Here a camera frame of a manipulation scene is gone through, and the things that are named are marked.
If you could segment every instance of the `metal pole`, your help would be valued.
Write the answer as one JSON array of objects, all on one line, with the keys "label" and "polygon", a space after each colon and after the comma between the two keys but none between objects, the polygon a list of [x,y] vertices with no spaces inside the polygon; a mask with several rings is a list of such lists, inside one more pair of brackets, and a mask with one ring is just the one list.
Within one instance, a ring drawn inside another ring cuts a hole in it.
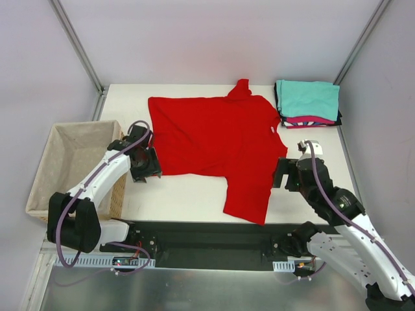
[{"label": "metal pole", "polygon": [[60,24],[62,25],[62,28],[64,29],[69,41],[71,42],[73,49],[78,55],[80,62],[84,66],[86,73],[88,74],[93,85],[97,89],[99,95],[101,95],[104,91],[104,86],[99,80],[97,73],[95,72],[60,0],[49,0],[49,3],[51,4],[52,9],[54,10],[57,18],[59,19]]}]

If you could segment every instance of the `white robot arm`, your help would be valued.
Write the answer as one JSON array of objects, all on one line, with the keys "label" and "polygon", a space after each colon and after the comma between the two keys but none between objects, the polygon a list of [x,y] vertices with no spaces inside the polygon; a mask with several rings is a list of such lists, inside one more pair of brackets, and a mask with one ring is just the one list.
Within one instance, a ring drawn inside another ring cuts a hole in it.
[{"label": "white robot arm", "polygon": [[274,186],[282,175],[285,188],[300,192],[307,203],[353,247],[361,260],[337,246],[311,222],[302,224],[279,243],[294,256],[320,257],[351,282],[366,298],[370,310],[415,310],[415,277],[398,261],[372,225],[364,207],[348,190],[333,186],[317,141],[301,141],[299,160],[280,159]]}]

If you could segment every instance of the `cable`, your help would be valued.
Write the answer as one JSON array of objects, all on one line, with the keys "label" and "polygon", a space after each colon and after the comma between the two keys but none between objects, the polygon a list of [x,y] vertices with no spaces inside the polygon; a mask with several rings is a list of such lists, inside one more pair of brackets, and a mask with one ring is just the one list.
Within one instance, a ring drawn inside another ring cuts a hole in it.
[{"label": "cable", "polygon": [[[135,146],[137,146],[139,143],[141,143],[142,141],[144,141],[144,139],[147,137],[147,135],[150,133],[150,125],[148,125],[147,122],[139,120],[139,121],[135,121],[128,129],[128,133],[130,133],[133,125],[137,124],[137,123],[144,123],[145,126],[147,127],[147,131],[145,132],[144,136],[142,136],[139,140],[137,140],[136,142],[132,143],[130,146],[122,149],[120,152],[117,152],[115,155],[113,155],[112,157],[110,157],[108,159],[108,163],[112,162],[114,159],[116,159],[117,157],[119,157],[121,154],[124,154],[125,152],[129,151],[130,149],[134,148]],[[103,163],[101,166],[99,166],[96,171],[94,171],[94,173],[92,173],[92,175],[88,178],[88,180],[85,182],[84,187],[86,188],[93,180],[95,177],[97,177],[97,175],[101,172],[101,170],[104,169],[104,167],[107,166],[107,163]],[[56,226],[56,250],[58,252],[58,257],[60,262],[62,263],[62,265],[65,268],[72,268],[75,263],[77,262],[77,259],[79,258],[80,255],[80,251],[78,251],[77,255],[75,256],[73,262],[71,264],[68,264],[64,258],[64,254],[62,253],[62,245],[60,243],[60,234],[62,231],[62,224],[64,222],[64,219],[66,217],[66,214],[69,212],[69,209],[71,208],[71,206],[75,203],[75,201],[79,198],[79,196],[82,193],[82,189],[79,189],[78,192],[73,196],[73,198],[71,199],[71,201],[69,201],[69,203],[66,205],[65,209],[62,211],[62,214],[59,217],[59,221],[58,221],[58,225]]]},{"label": "cable", "polygon": [[326,265],[327,265],[327,263],[323,262],[322,266],[319,267],[312,275],[309,275],[308,277],[298,277],[297,279],[294,279],[294,280],[289,281],[289,282],[282,282],[278,279],[276,279],[276,280],[277,280],[277,282],[279,282],[282,285],[291,285],[291,284],[294,284],[295,282],[299,282],[299,281],[303,281],[303,280],[311,281],[311,279],[313,277],[315,277],[316,275],[318,275],[325,268]]},{"label": "cable", "polygon": [[406,286],[408,286],[409,291],[411,292],[411,294],[415,297],[415,288],[409,283],[409,280],[408,280],[407,276],[403,273],[403,270],[401,269],[401,267],[399,266],[399,264],[397,264],[395,258],[387,250],[387,248],[385,248],[382,243],[380,243],[378,240],[376,240],[373,235],[371,235],[369,232],[367,232],[367,230],[364,230],[361,226],[355,224],[349,218],[347,218],[346,216],[344,216],[335,207],[335,205],[330,201],[329,197],[327,196],[326,192],[324,191],[324,188],[323,188],[323,186],[322,186],[322,184],[320,182],[320,179],[318,178],[318,173],[317,173],[317,168],[316,168],[316,155],[314,153],[313,144],[310,141],[305,141],[305,143],[310,146],[310,151],[311,151],[311,164],[313,166],[313,174],[314,174],[314,178],[316,180],[316,184],[317,184],[318,190],[322,194],[322,196],[325,199],[325,201],[327,202],[327,204],[337,214],[337,216],[339,216],[344,222],[346,222],[347,224],[349,224],[352,227],[354,227],[357,230],[359,230],[361,233],[363,233],[364,235],[366,235],[373,243],[375,243],[377,246],[379,246],[379,248],[381,249],[381,251],[386,255],[386,257],[388,257],[389,261],[392,263],[392,265],[395,267],[396,271],[399,273],[399,276],[403,280],[404,284]]},{"label": "cable", "polygon": [[[145,267],[147,267],[150,264],[150,260],[151,260],[150,254],[145,249],[143,249],[143,248],[141,248],[139,246],[127,245],[127,244],[122,244],[122,243],[117,243],[117,242],[112,242],[112,243],[109,243],[109,244],[113,244],[115,246],[121,246],[121,247],[124,247],[124,248],[136,249],[138,251],[142,251],[147,256],[147,261],[141,267],[138,267],[137,269],[135,269],[133,271],[130,271],[130,272],[117,271],[117,272],[115,272],[116,275],[130,275],[130,274],[134,274],[134,273],[137,273],[138,271],[141,271],[142,269],[144,269]],[[59,287],[70,287],[70,286],[73,286],[73,285],[82,283],[82,282],[84,282],[84,281],[86,281],[86,280],[88,280],[88,279],[90,279],[90,278],[92,278],[92,277],[94,277],[94,276],[96,276],[98,274],[101,274],[102,272],[106,272],[106,271],[113,271],[113,268],[100,269],[100,270],[98,270],[98,271],[96,271],[96,272],[94,272],[94,273],[92,273],[90,275],[87,275],[86,277],[84,277],[81,280],[77,280],[77,281],[72,282],[72,283],[69,283],[69,284],[60,284],[60,283],[58,283],[56,281],[56,279],[54,277],[53,277],[53,282],[55,283],[55,285],[57,285]]]}]

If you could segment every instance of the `teal shirt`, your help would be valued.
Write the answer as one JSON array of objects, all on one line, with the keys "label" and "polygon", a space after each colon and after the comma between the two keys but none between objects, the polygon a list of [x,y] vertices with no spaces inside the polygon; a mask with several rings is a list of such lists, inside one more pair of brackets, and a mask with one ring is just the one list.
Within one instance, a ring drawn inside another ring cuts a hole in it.
[{"label": "teal shirt", "polygon": [[277,81],[278,111],[284,117],[313,115],[336,121],[339,86],[330,82]]}]

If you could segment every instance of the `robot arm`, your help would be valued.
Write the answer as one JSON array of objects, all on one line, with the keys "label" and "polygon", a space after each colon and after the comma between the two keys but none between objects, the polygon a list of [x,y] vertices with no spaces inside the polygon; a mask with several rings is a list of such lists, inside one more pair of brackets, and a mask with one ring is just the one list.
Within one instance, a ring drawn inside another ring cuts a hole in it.
[{"label": "robot arm", "polygon": [[[55,192],[49,200],[47,239],[56,243],[58,222],[61,226],[60,243],[63,246],[91,252],[98,244],[123,242],[130,226],[122,220],[99,220],[97,208],[114,183],[128,171],[134,181],[144,181],[153,175],[161,176],[156,151],[149,146],[150,131],[133,125],[131,132],[122,140],[115,140],[98,165],[67,193]],[[76,198],[68,214],[62,215],[68,203]]]},{"label": "robot arm", "polygon": [[315,212],[344,236],[362,261],[336,246],[311,222],[304,223],[281,241],[280,250],[297,257],[308,253],[319,256],[367,295],[366,304],[371,310],[383,310],[378,308],[379,305],[387,310],[415,310],[410,285],[411,280],[415,281],[414,276],[383,242],[357,198],[350,191],[333,186],[321,159],[322,147],[316,141],[302,141],[298,146],[303,152],[299,160],[279,160],[274,186],[280,187],[282,176],[288,174],[285,188],[300,192]]}]

